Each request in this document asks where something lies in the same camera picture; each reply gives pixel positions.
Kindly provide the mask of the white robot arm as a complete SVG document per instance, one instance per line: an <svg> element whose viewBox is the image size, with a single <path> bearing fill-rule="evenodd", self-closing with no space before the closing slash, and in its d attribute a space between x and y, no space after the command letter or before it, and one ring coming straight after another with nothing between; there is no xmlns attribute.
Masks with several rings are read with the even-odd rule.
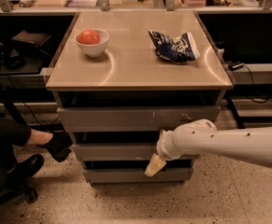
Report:
<svg viewBox="0 0 272 224"><path fill-rule="evenodd" d="M156 152L145 170L154 176L168 161L183 155L210 153L272 169L272 127L218 130L208 119L161 130Z"/></svg>

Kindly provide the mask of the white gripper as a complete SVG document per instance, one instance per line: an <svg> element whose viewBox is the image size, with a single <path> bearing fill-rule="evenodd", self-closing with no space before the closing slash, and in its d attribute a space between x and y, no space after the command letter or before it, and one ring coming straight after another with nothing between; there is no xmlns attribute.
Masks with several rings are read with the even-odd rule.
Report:
<svg viewBox="0 0 272 224"><path fill-rule="evenodd" d="M160 131L156 150L157 154L151 156L144 172L144 175L148 177L152 177L161 171L165 167L166 161L177 160L181 156L181 152L174 146L172 131Z"/></svg>

